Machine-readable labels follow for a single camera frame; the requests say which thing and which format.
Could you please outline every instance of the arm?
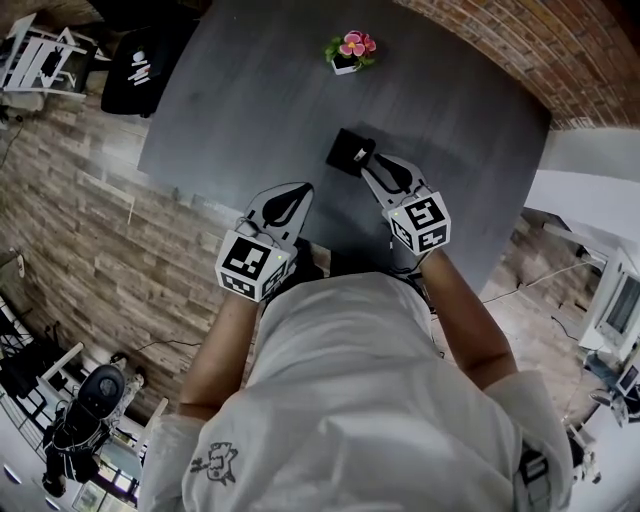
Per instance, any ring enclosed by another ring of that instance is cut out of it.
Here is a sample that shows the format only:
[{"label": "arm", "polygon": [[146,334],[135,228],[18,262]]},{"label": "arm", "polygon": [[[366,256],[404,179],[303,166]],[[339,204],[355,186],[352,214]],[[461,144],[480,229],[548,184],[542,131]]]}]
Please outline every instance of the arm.
[{"label": "arm", "polygon": [[436,309],[458,367],[480,389],[518,372],[507,338],[439,249],[420,265],[429,298]]},{"label": "arm", "polygon": [[211,419],[240,389],[258,303],[230,293],[187,372],[178,413]]}]

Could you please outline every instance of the white t-shirt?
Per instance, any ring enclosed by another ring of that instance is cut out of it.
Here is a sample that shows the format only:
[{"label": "white t-shirt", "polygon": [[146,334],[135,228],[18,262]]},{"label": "white t-shirt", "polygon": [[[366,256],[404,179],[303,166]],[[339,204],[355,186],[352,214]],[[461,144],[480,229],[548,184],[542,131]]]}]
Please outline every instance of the white t-shirt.
[{"label": "white t-shirt", "polygon": [[206,423],[160,420],[139,510],[510,511],[523,437],[564,507],[571,456],[540,375],[482,392],[439,357],[430,321],[382,274],[276,298],[246,388]]}]

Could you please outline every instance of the shirt sleeve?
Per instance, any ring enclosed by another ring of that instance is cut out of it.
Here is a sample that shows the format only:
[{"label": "shirt sleeve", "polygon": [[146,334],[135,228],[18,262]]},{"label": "shirt sleeve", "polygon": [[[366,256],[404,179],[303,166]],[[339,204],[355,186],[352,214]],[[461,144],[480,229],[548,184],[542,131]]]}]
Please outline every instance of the shirt sleeve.
[{"label": "shirt sleeve", "polygon": [[564,510],[573,485],[571,449],[542,375],[537,371],[515,373],[484,392],[520,427],[523,441],[547,458],[554,510]]},{"label": "shirt sleeve", "polygon": [[205,422],[185,416],[162,416],[151,434],[142,469],[138,510],[184,510],[182,477],[189,467]]}]

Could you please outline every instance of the red brick ceiling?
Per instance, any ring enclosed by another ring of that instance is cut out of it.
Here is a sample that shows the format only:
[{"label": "red brick ceiling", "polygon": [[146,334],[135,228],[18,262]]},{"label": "red brick ceiling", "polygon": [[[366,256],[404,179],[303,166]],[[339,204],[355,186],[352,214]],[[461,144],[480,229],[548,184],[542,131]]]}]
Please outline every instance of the red brick ceiling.
[{"label": "red brick ceiling", "polygon": [[395,1],[519,80],[551,111],[553,128],[640,128],[640,57],[626,0]]}]

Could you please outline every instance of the table surface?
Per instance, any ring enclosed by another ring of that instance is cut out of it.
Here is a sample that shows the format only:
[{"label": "table surface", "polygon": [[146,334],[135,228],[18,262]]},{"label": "table surface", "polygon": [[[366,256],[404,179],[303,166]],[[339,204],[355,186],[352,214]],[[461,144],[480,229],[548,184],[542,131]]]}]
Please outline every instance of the table surface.
[{"label": "table surface", "polygon": [[[336,76],[332,37],[378,42],[377,62]],[[363,179],[325,164],[340,128],[409,160],[452,217],[447,253],[479,291],[531,186],[549,113],[473,47],[390,0],[218,0],[169,81],[140,169],[244,211],[258,192],[308,181],[302,236],[388,265],[389,230]]]}]

